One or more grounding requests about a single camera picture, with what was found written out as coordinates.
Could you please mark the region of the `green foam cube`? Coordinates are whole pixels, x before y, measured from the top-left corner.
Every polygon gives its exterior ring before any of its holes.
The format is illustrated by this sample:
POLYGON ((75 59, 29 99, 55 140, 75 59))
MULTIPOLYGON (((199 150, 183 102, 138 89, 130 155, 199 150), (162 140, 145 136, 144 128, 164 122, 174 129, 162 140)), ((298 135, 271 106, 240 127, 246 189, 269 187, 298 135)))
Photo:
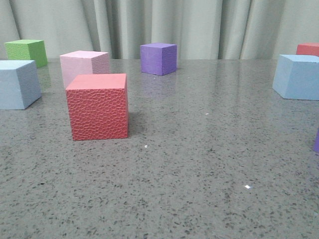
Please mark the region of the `green foam cube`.
POLYGON ((8 60, 34 60, 37 68, 48 64, 43 40, 16 40, 4 43, 8 60))

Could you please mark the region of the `front red foam cube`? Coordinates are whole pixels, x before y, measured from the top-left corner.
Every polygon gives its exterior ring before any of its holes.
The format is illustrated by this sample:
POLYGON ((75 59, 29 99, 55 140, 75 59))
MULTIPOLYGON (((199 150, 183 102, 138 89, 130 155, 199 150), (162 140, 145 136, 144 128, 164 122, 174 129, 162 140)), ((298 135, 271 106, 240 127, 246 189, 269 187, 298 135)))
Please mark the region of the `front red foam cube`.
POLYGON ((78 75, 66 88, 73 140, 128 137, 127 75, 78 75))

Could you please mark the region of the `grey curtain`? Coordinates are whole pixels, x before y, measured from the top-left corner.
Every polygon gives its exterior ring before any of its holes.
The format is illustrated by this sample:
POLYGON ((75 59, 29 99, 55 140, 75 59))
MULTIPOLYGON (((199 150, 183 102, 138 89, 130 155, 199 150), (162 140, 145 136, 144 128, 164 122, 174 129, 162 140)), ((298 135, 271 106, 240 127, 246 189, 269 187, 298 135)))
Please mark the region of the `grey curtain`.
POLYGON ((319 40, 316 0, 3 0, 0 41, 39 39, 56 58, 76 50, 137 59, 142 44, 179 59, 274 59, 319 40))

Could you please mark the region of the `near purple foam cube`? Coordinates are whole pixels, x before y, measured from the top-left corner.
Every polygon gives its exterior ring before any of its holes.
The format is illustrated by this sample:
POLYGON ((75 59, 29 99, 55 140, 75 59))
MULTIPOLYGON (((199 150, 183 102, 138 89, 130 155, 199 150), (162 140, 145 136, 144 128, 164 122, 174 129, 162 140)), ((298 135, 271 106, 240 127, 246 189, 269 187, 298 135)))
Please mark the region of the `near purple foam cube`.
POLYGON ((319 129, 318 129, 317 134, 316 134, 313 150, 315 152, 319 152, 319 129))

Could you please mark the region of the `red foam cube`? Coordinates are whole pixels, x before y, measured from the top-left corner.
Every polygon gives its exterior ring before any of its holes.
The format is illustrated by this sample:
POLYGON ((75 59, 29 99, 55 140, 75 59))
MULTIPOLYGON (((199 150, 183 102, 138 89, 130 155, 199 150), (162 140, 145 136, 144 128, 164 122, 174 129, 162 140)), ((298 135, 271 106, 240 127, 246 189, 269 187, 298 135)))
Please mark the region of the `red foam cube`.
POLYGON ((73 140, 128 137, 127 75, 78 75, 66 88, 73 140))
POLYGON ((298 44, 296 54, 319 56, 319 43, 308 42, 308 43, 298 44))

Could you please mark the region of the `pink foam cube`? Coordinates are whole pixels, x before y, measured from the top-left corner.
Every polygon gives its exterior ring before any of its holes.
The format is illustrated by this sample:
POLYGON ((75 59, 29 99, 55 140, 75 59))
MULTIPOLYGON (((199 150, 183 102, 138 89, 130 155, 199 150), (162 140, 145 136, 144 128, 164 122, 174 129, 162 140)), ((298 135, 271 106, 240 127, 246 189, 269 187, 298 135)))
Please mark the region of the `pink foam cube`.
POLYGON ((60 64, 64 88, 77 75, 110 73, 108 52, 78 50, 60 55, 60 64))

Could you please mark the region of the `far red foam cube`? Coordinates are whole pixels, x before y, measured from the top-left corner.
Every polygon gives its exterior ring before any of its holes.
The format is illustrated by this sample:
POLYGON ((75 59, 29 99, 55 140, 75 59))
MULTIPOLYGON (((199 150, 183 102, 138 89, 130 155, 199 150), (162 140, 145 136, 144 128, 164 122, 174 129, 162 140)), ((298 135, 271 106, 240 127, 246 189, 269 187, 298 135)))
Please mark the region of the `far red foam cube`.
POLYGON ((298 44, 296 54, 319 56, 319 43, 308 42, 308 43, 298 44))

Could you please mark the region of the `light blue foam cube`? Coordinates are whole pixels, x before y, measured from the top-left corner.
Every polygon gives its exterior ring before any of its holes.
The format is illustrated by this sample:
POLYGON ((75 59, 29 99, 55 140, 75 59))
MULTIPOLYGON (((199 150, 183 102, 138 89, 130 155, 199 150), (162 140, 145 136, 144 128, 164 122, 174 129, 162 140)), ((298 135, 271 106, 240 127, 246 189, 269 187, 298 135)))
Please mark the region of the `light blue foam cube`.
POLYGON ((280 55, 273 89, 284 99, 319 99, 319 58, 313 55, 280 55))
POLYGON ((24 110, 41 97, 34 60, 1 60, 0 108, 24 110))

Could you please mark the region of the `purple foam cube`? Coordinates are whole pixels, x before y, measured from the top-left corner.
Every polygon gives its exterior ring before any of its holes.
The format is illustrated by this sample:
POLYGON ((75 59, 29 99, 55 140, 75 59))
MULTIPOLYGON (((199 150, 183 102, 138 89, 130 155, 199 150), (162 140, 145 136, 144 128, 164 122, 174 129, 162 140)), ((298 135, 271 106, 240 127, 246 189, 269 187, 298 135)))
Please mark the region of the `purple foam cube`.
POLYGON ((150 43, 140 46, 141 72, 163 76, 177 70, 177 45, 150 43))
POLYGON ((316 134, 313 150, 315 152, 319 152, 319 129, 318 129, 317 134, 316 134))

